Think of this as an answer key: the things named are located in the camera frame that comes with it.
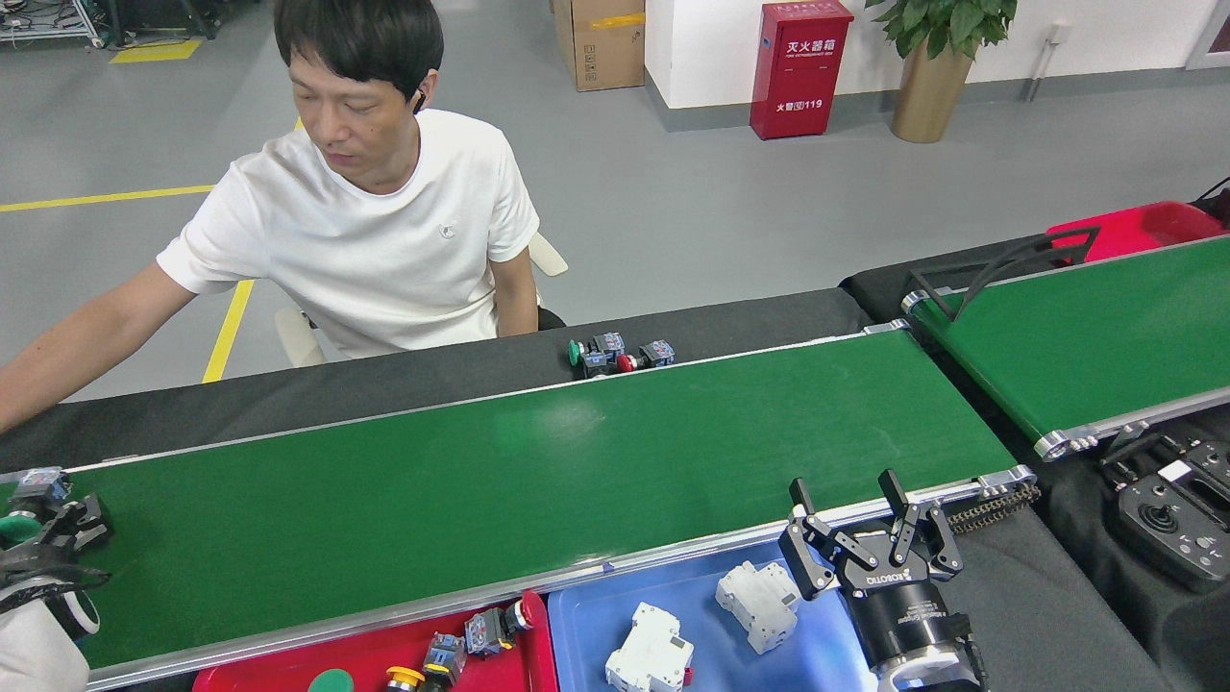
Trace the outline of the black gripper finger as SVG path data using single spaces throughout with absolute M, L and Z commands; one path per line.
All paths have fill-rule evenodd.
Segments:
M 804 600 L 815 600 L 831 585 L 835 575 L 840 574 L 838 568 L 823 568 L 820 562 L 811 556 L 809 548 L 815 548 L 818 556 L 824 556 L 827 549 L 830 556 L 833 552 L 838 556 L 851 556 L 857 565 L 867 570 L 878 568 L 878 557 L 852 538 L 851 533 L 834 529 L 820 520 L 804 486 L 804 478 L 791 481 L 788 494 L 795 506 L 780 536 L 779 547 Z
M 893 517 L 888 564 L 904 568 L 910 556 L 918 556 L 935 579 L 950 580 L 959 574 L 963 564 L 942 504 L 910 501 L 893 470 L 883 470 L 877 481 Z
M 57 559 L 75 559 L 84 548 L 105 546 L 114 536 L 114 526 L 97 492 L 66 503 L 57 516 L 43 525 L 37 546 Z

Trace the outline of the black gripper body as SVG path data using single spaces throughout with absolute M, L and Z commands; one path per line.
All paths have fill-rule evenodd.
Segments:
M 57 615 L 95 616 L 92 605 L 81 605 L 81 595 L 109 579 L 109 572 L 80 564 L 66 549 L 9 549 L 2 553 L 1 613 L 44 602 Z
M 954 613 L 931 581 L 927 560 L 910 553 L 902 565 L 879 557 L 873 569 L 847 557 L 839 568 L 843 597 L 873 674 L 957 651 L 972 635 L 970 618 Z

